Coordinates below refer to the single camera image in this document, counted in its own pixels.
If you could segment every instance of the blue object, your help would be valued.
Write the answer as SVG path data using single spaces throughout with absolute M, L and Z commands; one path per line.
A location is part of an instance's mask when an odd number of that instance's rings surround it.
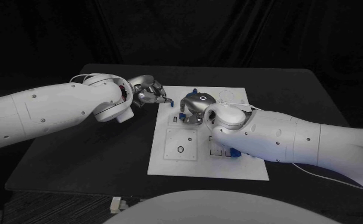
M 240 157 L 241 153 L 236 149 L 230 148 L 230 156 L 231 157 Z
M 184 113 L 178 113 L 178 119 L 181 120 L 181 118 L 185 118 L 185 114 Z
M 185 97 L 191 96 L 191 95 L 195 94 L 197 92 L 198 92 L 197 89 L 192 89 L 192 92 L 188 93 L 188 94 L 185 95 Z

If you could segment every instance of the black table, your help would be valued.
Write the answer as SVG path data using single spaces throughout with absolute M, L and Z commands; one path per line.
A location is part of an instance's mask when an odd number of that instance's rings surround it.
M 348 126 L 305 69 L 87 64 L 80 73 L 110 73 L 125 79 L 151 74 L 164 86 L 244 87 L 249 103 L 257 108 L 315 123 Z M 120 124 L 115 120 L 96 122 L 90 115 L 77 126 L 38 137 L 10 176 L 7 190 L 139 198 L 181 190 L 227 190 L 280 200 L 332 218 L 361 214 L 363 191 L 308 175 L 292 164 L 265 162 L 267 182 L 146 175 L 156 109 L 156 104 L 145 104 Z M 352 183 L 322 168 L 302 167 Z

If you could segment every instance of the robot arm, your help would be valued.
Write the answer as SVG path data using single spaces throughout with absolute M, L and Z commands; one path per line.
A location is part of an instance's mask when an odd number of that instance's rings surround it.
M 63 83 L 0 97 L 0 147 L 77 125 L 90 113 L 99 122 L 113 118 L 119 123 L 128 120 L 133 115 L 132 101 L 146 102 L 138 93 L 146 94 L 148 84 L 138 80 L 141 83 L 133 80 L 133 86 L 142 88 L 136 90 L 123 78 L 96 74 L 82 84 Z
M 213 103 L 198 112 L 223 148 L 270 162 L 326 168 L 363 185 L 363 129 L 312 123 L 272 111 L 246 112 L 226 103 Z

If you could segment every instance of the white board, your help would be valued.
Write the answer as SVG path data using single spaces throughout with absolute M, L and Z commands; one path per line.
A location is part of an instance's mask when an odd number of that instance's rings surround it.
M 240 157 L 230 157 L 229 150 L 221 149 L 213 144 L 210 130 L 205 124 L 192 126 L 182 124 L 178 120 L 180 100 L 192 91 L 192 88 L 200 93 L 210 94 L 216 100 L 221 99 L 230 103 L 247 104 L 244 89 L 181 86 L 162 87 L 168 97 L 174 101 L 174 107 L 169 104 L 158 105 L 146 174 L 269 180 L 262 159 L 250 157 L 246 154 L 241 154 Z M 246 106 L 237 107 L 244 111 L 250 111 L 250 108 Z M 187 108 L 184 113 L 187 116 L 191 115 Z

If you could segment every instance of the small blue block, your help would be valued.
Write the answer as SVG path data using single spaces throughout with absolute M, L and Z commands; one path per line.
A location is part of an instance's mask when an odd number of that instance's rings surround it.
M 185 118 L 185 117 L 187 117 L 187 116 L 185 116 L 184 113 L 178 113 L 178 119 Z
M 230 156 L 231 157 L 240 157 L 241 153 L 236 149 L 230 148 Z

